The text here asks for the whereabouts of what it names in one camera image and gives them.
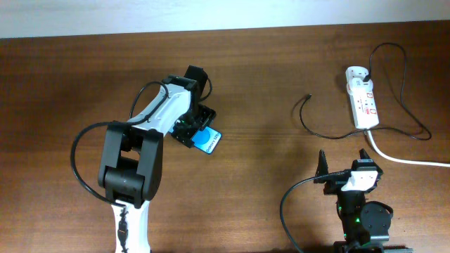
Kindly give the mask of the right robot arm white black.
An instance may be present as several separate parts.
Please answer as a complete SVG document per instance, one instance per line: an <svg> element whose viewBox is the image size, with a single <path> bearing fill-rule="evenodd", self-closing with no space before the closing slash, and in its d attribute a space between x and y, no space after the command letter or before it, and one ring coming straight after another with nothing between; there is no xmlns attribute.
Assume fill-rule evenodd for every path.
<svg viewBox="0 0 450 253"><path fill-rule="evenodd" d="M385 246L390 240L389 229L393 208L378 201L367 201L366 195L376 189L383 170L364 149L359 159L348 169L329 172L326 155L319 151L314 183L324 185L324 195L337 197L336 211L344 233L343 241L333 243L337 253L413 252L414 249L397 245Z"/></svg>

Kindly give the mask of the blue smartphone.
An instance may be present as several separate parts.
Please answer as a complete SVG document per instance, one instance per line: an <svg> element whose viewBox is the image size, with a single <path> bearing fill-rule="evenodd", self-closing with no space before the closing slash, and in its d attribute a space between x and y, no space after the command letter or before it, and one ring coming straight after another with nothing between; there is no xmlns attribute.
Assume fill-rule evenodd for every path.
<svg viewBox="0 0 450 253"><path fill-rule="evenodd" d="M220 142L222 134L209 126L205 127L203 130L199 130L192 138L194 146L211 155Z"/></svg>

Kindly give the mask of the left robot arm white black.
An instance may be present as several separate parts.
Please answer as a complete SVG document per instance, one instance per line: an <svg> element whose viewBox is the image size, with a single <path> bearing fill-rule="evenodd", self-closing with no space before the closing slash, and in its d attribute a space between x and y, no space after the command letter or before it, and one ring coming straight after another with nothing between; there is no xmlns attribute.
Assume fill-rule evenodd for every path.
<svg viewBox="0 0 450 253"><path fill-rule="evenodd" d="M148 210L162 178L163 141L170 134L188 148L216 112L203 105L210 78L189 66L184 76L169 75L158 83L156 97L125 126L106 130L98 173L115 215L116 252L150 252Z"/></svg>

